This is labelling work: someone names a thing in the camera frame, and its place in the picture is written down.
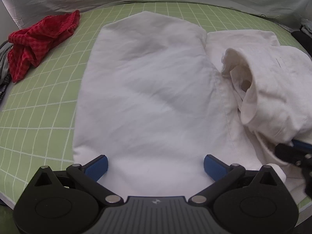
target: black cloth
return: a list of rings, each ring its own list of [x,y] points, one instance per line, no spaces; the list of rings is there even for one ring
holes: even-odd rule
[[[0,104],[3,100],[3,97],[5,95],[5,92],[7,90],[7,86],[9,85],[9,83],[11,82],[12,77],[10,74],[7,74],[7,76],[4,78],[2,84],[0,84]]]
[[[292,32],[291,35],[303,46],[303,48],[312,56],[312,38],[302,31]]]

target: folded white fabric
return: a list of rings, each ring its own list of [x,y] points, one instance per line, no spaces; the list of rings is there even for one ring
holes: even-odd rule
[[[249,141],[206,40],[201,27],[150,12],[104,26],[78,96],[74,161],[105,154],[109,169],[99,183],[124,199],[189,198],[213,183],[203,168],[207,154],[259,170],[263,154]]]
[[[239,96],[243,125],[273,143],[312,130],[312,62],[305,53],[249,44],[227,49],[222,62],[222,75]]]
[[[210,32],[205,50],[234,93],[227,99],[228,112],[239,108],[241,122],[256,135],[255,140],[247,133],[250,141],[255,148],[260,143],[265,162],[282,168],[299,202],[306,196],[300,169],[282,162],[273,150],[294,137],[312,142],[311,60],[296,48],[280,46],[273,32],[260,30]]]

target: metal pivot screw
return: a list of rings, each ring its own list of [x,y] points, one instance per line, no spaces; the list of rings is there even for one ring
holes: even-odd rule
[[[204,203],[207,200],[207,198],[205,196],[202,195],[194,195],[191,198],[191,201],[193,201],[194,203],[200,204],[200,203]]]
[[[109,195],[105,197],[105,200],[109,203],[117,203],[121,200],[120,196],[118,195]]]

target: white grid line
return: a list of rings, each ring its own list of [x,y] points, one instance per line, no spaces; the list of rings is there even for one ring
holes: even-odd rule
[[[75,110],[74,110],[74,112],[73,112],[73,116],[72,116],[72,118],[71,118],[71,128],[72,128],[72,125],[73,125],[73,122],[74,122],[74,117],[75,117],[75,114],[76,114],[76,108],[77,108],[77,106],[75,107]],[[61,169],[63,168],[63,162],[64,162],[64,156],[65,156],[65,151],[66,151],[66,148],[67,148],[67,144],[68,144],[68,139],[69,139],[69,136],[70,136],[70,130],[68,130],[68,134],[67,134],[67,138],[66,138],[66,142],[65,142],[65,146],[64,146],[64,149],[63,149],[63,154],[62,154],[62,160],[61,160]]]
[[[200,23],[199,23],[199,21],[198,21],[197,17],[195,16],[195,13],[193,12],[193,10],[192,10],[192,8],[191,8],[190,4],[189,4],[189,3],[187,3],[187,5],[188,5],[188,7],[190,8],[190,10],[192,11],[192,13],[193,13],[193,15],[194,15],[194,17],[195,17],[195,19],[196,19],[196,21],[197,21],[198,25],[200,26]]]
[[[32,91],[34,90],[34,87],[35,87],[35,85],[37,84],[38,80],[39,80],[39,77],[38,77],[36,83],[34,84],[34,86],[33,86],[33,88],[32,88]],[[24,138],[23,138],[23,142],[22,142],[22,144],[21,144],[21,150],[20,150],[20,152],[22,152],[22,148],[23,148],[23,145],[24,145],[24,142],[25,142],[27,130],[29,129],[29,123],[30,123],[30,121],[31,121],[31,119],[32,119],[32,115],[33,115],[34,111],[35,111],[35,108],[32,110],[32,114],[30,115],[30,118],[29,118],[29,121],[28,121],[28,124],[27,124],[27,128],[26,128],[26,132],[25,132],[25,135],[24,135]],[[33,148],[34,148],[34,145],[35,145],[35,139],[34,139],[34,144],[33,144],[33,147],[32,147],[32,153],[33,153],[33,150],[34,150],[34,149],[33,149]],[[21,161],[21,154],[20,154],[20,157],[19,157],[19,160],[18,160],[18,168],[17,168],[17,170],[16,170],[15,177],[16,177],[17,174],[18,174],[18,170],[19,170],[19,166],[20,166],[20,161]],[[29,173],[29,170],[30,170],[30,168],[31,168],[31,163],[32,163],[32,157],[31,157],[31,159],[30,159],[28,173]],[[13,184],[12,184],[12,189],[13,189],[13,190],[14,190],[14,183],[15,183],[15,178],[14,178]]]
[[[167,15],[169,16],[169,8],[168,8],[168,3],[166,2],[166,8],[167,8]]]
[[[21,115],[21,118],[20,118],[20,121],[19,121],[18,124],[21,123],[23,114]],[[9,132],[8,132],[8,134],[7,134],[7,140],[8,140],[8,138],[9,138],[10,131],[11,131],[11,128],[9,129]],[[17,134],[17,131],[15,132],[15,136],[14,136],[14,141],[13,141],[12,148],[14,147],[16,134]],[[12,160],[12,154],[13,154],[13,152],[11,151],[11,156],[10,156],[10,161],[9,161],[9,166],[8,166],[8,168],[7,168],[7,171],[9,171],[9,169],[10,169],[11,160]],[[6,178],[7,178],[7,173],[5,174],[5,177],[4,177],[4,192],[5,192],[5,194],[7,194],[7,190],[6,190],[6,186],[5,186],[5,180],[6,180]]]
[[[213,13],[214,13],[214,15],[218,18],[218,22],[221,22],[223,25],[224,25],[224,29],[226,29],[226,30],[228,30],[228,28],[225,26],[225,24],[222,22],[222,20],[219,18],[219,16],[213,11],[213,10],[211,10]]]
[[[5,175],[9,175],[9,176],[11,176],[11,177],[13,177],[13,178],[18,179],[19,181],[22,181],[22,182],[26,183],[25,180],[22,180],[22,179],[20,179],[20,178],[18,178],[18,177],[14,177],[11,173],[8,173],[8,172],[6,172],[5,170],[3,170],[3,169],[1,169],[1,168],[0,168],[0,170],[3,171],[3,172],[5,173]]]
[[[41,65],[46,65],[49,61],[52,61],[52,60],[59,60],[60,58],[63,58],[63,57],[66,57],[66,56],[71,56],[71,54],[66,54],[66,55],[64,55],[64,56],[59,56],[58,58],[53,58],[53,59],[49,59],[49,60],[46,60],[46,61],[44,61]],[[78,64],[78,65],[85,65],[85,64],[87,64],[87,62],[84,62],[84,63],[80,63],[80,64]],[[73,66],[76,66],[77,64],[74,64],[74,65],[64,65],[62,68],[66,68],[66,67],[73,67]],[[46,74],[46,73],[50,73],[50,72],[52,72],[52,71],[56,71],[56,70],[60,70],[60,69],[62,69],[62,68],[56,68],[56,69],[52,69],[51,71],[42,71],[41,73],[36,73],[37,71],[38,71],[38,69],[34,72],[34,74],[31,76],[31,77],[27,77],[27,78],[25,78],[23,81],[22,81],[22,83],[24,82],[24,81],[27,81],[27,80],[30,80],[31,78],[33,78],[33,77],[35,77],[35,76],[39,76],[39,75],[42,75],[42,74]]]
[[[13,105],[15,99],[16,99],[16,96],[15,96],[14,100],[12,101],[11,106]],[[3,116],[2,116],[2,117],[3,117]],[[2,120],[2,117],[1,117],[1,120]],[[7,115],[7,119],[8,119],[8,118],[9,118],[9,115]],[[7,119],[5,120],[4,125],[7,123]],[[12,121],[12,122],[13,122],[13,121]],[[2,134],[3,134],[3,133],[1,133],[1,135],[0,135],[0,143],[1,143],[1,140],[2,140]],[[3,159],[2,159],[2,162],[3,162]],[[0,168],[1,168],[2,162],[1,162],[1,164],[0,164]]]
[[[87,63],[85,62],[85,63],[80,63],[80,64],[78,64],[78,65],[80,66],[80,65],[86,65],[86,64],[87,64]],[[73,67],[73,66],[77,66],[77,64],[64,66],[63,68]],[[28,80],[30,81],[30,79],[32,79],[32,78],[35,77],[35,76],[40,76],[40,75],[42,75],[42,74],[48,74],[48,73],[49,73],[49,75],[50,75],[51,72],[56,71],[56,70],[59,70],[59,69],[62,69],[62,68],[57,68],[57,69],[53,69],[53,70],[51,70],[51,71],[45,71],[45,72],[41,72],[41,73],[39,73],[39,74],[34,74],[34,75],[32,75],[31,77],[25,78],[25,79],[22,81],[22,83],[25,82],[25,81],[28,81]],[[68,82],[68,81],[64,81],[64,82],[55,83],[55,84],[61,84],[61,83],[67,83],[67,82]],[[14,96],[14,95],[17,95],[17,94],[20,94],[20,93],[32,91],[32,90],[35,90],[35,89],[41,89],[41,88],[48,87],[48,86],[53,86],[53,85],[54,85],[54,84],[47,84],[47,85],[44,84],[43,86],[40,86],[40,87],[35,87],[35,88],[30,89],[30,90],[26,90],[26,91],[22,91],[22,92],[16,92],[16,93],[13,93],[13,90],[14,90],[14,88],[13,88],[12,92],[10,93],[10,97],[11,97],[11,96]]]
[[[62,97],[61,97],[61,100],[63,99],[63,97],[64,97],[64,95],[65,95],[65,92],[66,92],[66,89],[67,89],[68,85],[69,85],[69,83],[67,83],[67,85],[66,85],[66,87],[65,87],[65,90],[64,90],[64,92],[63,92],[63,94],[62,94]],[[54,118],[52,127],[53,127],[54,124],[55,124],[55,121],[56,121],[56,119],[57,119],[57,116],[58,116],[59,111],[60,111],[60,104],[59,104],[59,106],[58,106],[57,114],[55,115],[55,118]],[[50,142],[51,135],[52,135],[52,129],[50,130],[50,134],[49,134],[49,138],[48,138],[48,143],[47,143],[47,146],[46,146],[46,157],[47,157],[47,154],[48,154],[49,142]]]
[[[84,41],[78,41],[77,43],[84,43],[84,42],[88,42],[88,41],[90,41],[90,40],[84,40]],[[58,49],[62,49],[62,48],[67,48],[67,47],[71,47],[71,46],[75,46],[77,43],[70,43],[70,44],[61,44],[60,46],[57,46],[57,47],[55,47],[55,50],[58,50]]]
[[[179,6],[179,3],[177,3],[177,7],[179,8],[179,11],[180,11],[180,13],[181,13],[182,19],[184,19],[184,16],[183,16],[183,13],[182,13],[181,8],[180,8],[180,6]]]
[[[221,11],[221,13],[227,18],[227,20],[230,21],[230,23],[231,23],[232,25],[234,25],[234,27],[235,27],[236,29],[238,29],[238,28],[236,27],[236,25],[232,23],[231,19],[228,18],[227,15],[223,13],[223,11]]]
[[[131,10],[129,12],[129,16],[132,14],[132,9],[133,9],[134,5],[131,7]]]
[[[74,81],[81,81],[81,79],[73,79],[73,80],[67,80],[67,81],[64,81],[64,82],[60,82],[60,83],[55,83],[55,84],[48,84],[48,85],[45,85],[43,87],[36,87],[36,88],[33,88],[31,90],[26,90],[26,91],[23,91],[23,92],[17,92],[17,93],[13,93],[11,94],[11,96],[13,95],[17,95],[17,94],[21,94],[21,93],[25,93],[25,92],[28,92],[28,91],[32,91],[32,90],[37,90],[37,89],[41,89],[41,88],[45,88],[45,87],[49,87],[49,86],[53,86],[53,85],[58,85],[58,84],[62,84],[62,83],[69,83],[69,82],[74,82]]]
[[[30,153],[23,152],[23,151],[18,151],[18,150],[13,150],[13,149],[5,148],[5,147],[2,147],[2,146],[0,146],[0,148],[5,149],[5,150],[10,150],[10,151],[16,152],[16,153],[21,153],[21,154],[23,154],[23,155],[33,156],[33,157],[42,158],[42,159],[45,158],[44,156],[35,155],[35,154],[30,154]],[[61,160],[62,160],[62,159],[51,158],[51,157],[46,157],[46,158],[49,159],[49,160],[56,160],[56,161],[61,161]],[[63,161],[64,161],[64,162],[68,162],[68,163],[73,163],[72,160],[68,160],[68,159],[63,159]]]
[[[53,90],[53,87],[52,87],[52,89],[51,89],[51,91],[50,91],[50,93],[49,93],[47,102],[49,101],[49,98],[50,98],[50,95],[51,95],[52,90]],[[42,123],[43,116],[44,116],[45,112],[46,112],[46,106],[45,106],[45,108],[44,108],[43,115],[42,115],[41,120],[40,120],[40,123],[39,123],[39,127],[41,126],[41,123]],[[37,132],[36,132],[36,135],[35,135],[35,138],[34,138],[34,142],[33,142],[33,145],[32,145],[32,155],[33,155],[33,153],[34,153],[34,146],[35,146],[35,141],[36,141],[36,138],[37,138],[37,135],[38,135],[38,131],[39,131],[39,130],[37,130]],[[32,165],[32,156],[30,157],[30,164],[29,164],[29,168],[28,168],[28,172],[27,172],[27,176],[26,176],[26,181],[28,180],[28,176],[29,176],[29,172],[30,172],[31,165]]]
[[[39,129],[39,130],[41,130],[41,129],[62,129],[62,130],[68,130],[68,129],[74,129],[74,128],[67,128],[67,127],[46,127],[46,128],[0,127],[0,129],[30,129],[30,130],[37,130],[37,129]]]
[[[117,14],[117,16],[115,17],[115,20],[114,20],[114,21],[116,21],[116,19],[117,19],[118,16],[120,15],[121,10],[119,11],[119,13]]]
[[[60,101],[60,102],[55,102],[55,103],[43,104],[43,105],[33,105],[33,106],[17,107],[17,108],[3,110],[3,112],[9,112],[9,111],[18,110],[18,109],[34,108],[34,107],[40,107],[40,106],[57,105],[57,104],[63,104],[63,103],[72,103],[72,102],[77,102],[77,100],[68,100],[68,101]]]
[[[29,94],[29,97],[28,97],[28,100],[27,100],[26,105],[27,105],[28,102],[29,102],[30,96],[31,96],[31,93]],[[23,114],[21,115],[21,119],[20,119],[20,121],[19,121],[19,123],[18,123],[18,126],[19,126],[19,124],[21,123]],[[30,117],[29,122],[28,122],[28,124],[27,124],[27,127],[29,126],[30,120],[31,120],[31,118],[32,118],[32,114],[31,114],[31,117]],[[26,132],[25,132],[25,135],[24,135],[23,142],[22,142],[22,144],[21,144],[21,150],[22,150],[22,147],[23,147],[23,144],[24,144],[24,140],[25,140],[25,137],[26,137],[26,133],[27,133],[27,128],[26,128]],[[11,158],[12,158],[12,155],[13,155],[14,142],[13,142],[13,145],[12,145]],[[19,160],[18,160],[18,168],[17,168],[17,170],[16,170],[15,176],[17,176],[18,169],[19,169],[19,166],[20,166],[20,161],[21,161],[21,155],[20,155]],[[14,178],[14,180],[13,180],[12,189],[14,188],[14,183],[15,183],[15,178]]]
[[[85,51],[76,51],[76,52],[73,52],[73,53],[71,53],[71,54],[65,54],[64,56],[60,56],[60,58],[62,58],[62,57],[65,57],[65,56],[71,56],[72,54],[77,54],[77,53],[81,53],[81,52],[87,52],[87,51],[91,51],[91,49],[87,49],[87,50],[85,50]]]
[[[204,12],[204,10],[202,9],[202,7],[199,6],[199,8],[202,10],[202,12],[204,13],[204,15],[207,17],[207,19],[209,20],[209,22],[212,24],[213,28],[215,29],[215,31],[217,31],[216,27],[213,25],[213,23],[211,22],[211,20],[209,19],[208,15],[206,15],[206,13]]]

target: crumpled fabric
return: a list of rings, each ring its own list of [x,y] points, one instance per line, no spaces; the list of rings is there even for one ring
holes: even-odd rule
[[[0,84],[4,81],[7,76],[9,69],[9,61],[7,60],[7,55],[12,48],[13,44],[5,41],[0,46]]]
[[[79,24],[80,13],[47,16],[35,25],[13,32],[9,42],[13,43],[8,53],[12,81],[22,80],[30,65],[38,67],[48,51],[74,34]]]
[[[222,61],[244,126],[276,144],[312,130],[312,62],[305,53],[255,43],[227,49]]]

